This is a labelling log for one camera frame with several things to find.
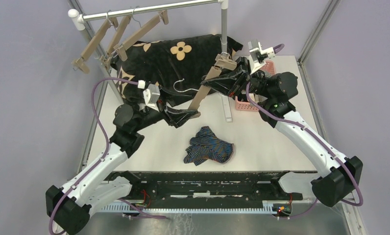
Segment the beige hanger with navy underwear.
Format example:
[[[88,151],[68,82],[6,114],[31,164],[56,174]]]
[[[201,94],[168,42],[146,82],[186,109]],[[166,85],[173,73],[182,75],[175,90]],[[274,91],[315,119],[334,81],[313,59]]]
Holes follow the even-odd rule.
[[[215,64],[210,68],[203,82],[206,82],[212,78],[220,76],[223,69],[233,71],[237,67],[237,63],[231,59],[231,56],[227,52],[218,54],[215,58]],[[208,95],[211,89],[201,84],[198,92],[193,98],[188,109],[176,110],[177,114],[193,114],[192,118],[198,118],[201,113],[198,111],[202,100]]]

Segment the navy striped underwear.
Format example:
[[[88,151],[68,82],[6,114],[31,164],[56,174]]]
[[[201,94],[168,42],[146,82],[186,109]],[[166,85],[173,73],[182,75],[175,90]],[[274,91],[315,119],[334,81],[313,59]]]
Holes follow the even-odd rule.
[[[207,160],[220,164],[227,163],[234,154],[234,144],[219,139],[209,126],[203,126],[189,141],[186,148],[185,164],[198,166]]]

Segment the beige hanger with striped underwear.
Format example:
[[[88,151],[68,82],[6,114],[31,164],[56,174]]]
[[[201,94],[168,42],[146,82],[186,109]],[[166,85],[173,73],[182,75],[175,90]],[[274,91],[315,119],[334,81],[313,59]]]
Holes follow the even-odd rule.
[[[127,60],[126,51],[133,46],[138,40],[140,40],[143,36],[145,36],[149,31],[151,31],[155,26],[157,26],[160,21],[162,21],[165,25],[169,23],[168,11],[163,10],[159,11],[156,16],[150,19],[147,23],[145,23],[140,29],[134,32],[131,36],[126,38],[121,44],[117,44],[114,46],[114,50],[122,61]]]

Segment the beige clip hanger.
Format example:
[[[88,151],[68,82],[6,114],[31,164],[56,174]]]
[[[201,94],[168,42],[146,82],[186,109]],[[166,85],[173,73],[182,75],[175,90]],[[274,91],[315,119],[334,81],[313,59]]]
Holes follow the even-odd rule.
[[[110,18],[109,22],[111,25],[115,28],[115,33],[113,38],[111,39],[108,49],[104,56],[101,56],[100,60],[102,65],[105,67],[107,71],[110,70],[110,61],[113,57],[113,52],[115,51],[114,46],[117,45],[120,42],[121,37],[123,36],[127,26],[129,25],[131,20],[131,16],[124,16],[120,23],[117,21],[116,17]]]

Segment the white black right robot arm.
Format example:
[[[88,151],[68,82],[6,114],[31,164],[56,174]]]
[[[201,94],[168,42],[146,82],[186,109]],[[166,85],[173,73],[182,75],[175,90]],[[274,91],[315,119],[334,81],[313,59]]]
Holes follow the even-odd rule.
[[[364,203],[359,182],[363,162],[338,151],[316,133],[304,120],[290,99],[298,95],[298,78],[287,71],[266,76],[253,71],[242,58],[237,67],[224,75],[204,79],[205,87],[234,97],[245,91],[250,104],[259,110],[261,119],[285,135],[308,158],[318,172],[310,182],[316,199],[332,207],[338,202],[360,207]]]

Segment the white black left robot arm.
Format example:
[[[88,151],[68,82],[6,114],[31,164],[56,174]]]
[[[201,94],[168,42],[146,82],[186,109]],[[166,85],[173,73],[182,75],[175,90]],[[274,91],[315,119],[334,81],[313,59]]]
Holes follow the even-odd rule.
[[[63,230],[60,234],[75,235],[90,218],[111,202],[127,196],[136,199],[142,187],[139,183],[119,177],[111,183],[100,183],[120,164],[128,160],[144,141],[139,131],[164,120],[175,128],[199,114],[194,109],[173,109],[161,99],[153,107],[142,110],[136,105],[123,104],[115,110],[112,137],[105,135],[105,149],[80,173],[60,187],[51,186],[46,191],[47,215],[50,217],[49,233],[55,234],[54,223]]]

